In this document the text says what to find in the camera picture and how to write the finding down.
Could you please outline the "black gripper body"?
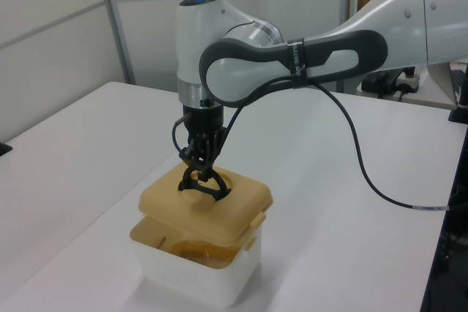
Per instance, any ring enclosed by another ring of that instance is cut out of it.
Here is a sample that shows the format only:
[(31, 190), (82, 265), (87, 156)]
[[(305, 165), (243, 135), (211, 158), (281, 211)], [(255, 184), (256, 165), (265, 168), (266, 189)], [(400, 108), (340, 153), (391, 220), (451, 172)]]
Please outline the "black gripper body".
[(184, 122), (189, 137), (195, 138), (202, 134), (213, 134), (222, 129), (224, 123), (224, 108), (219, 105), (206, 109), (183, 106), (183, 113), (189, 114)]

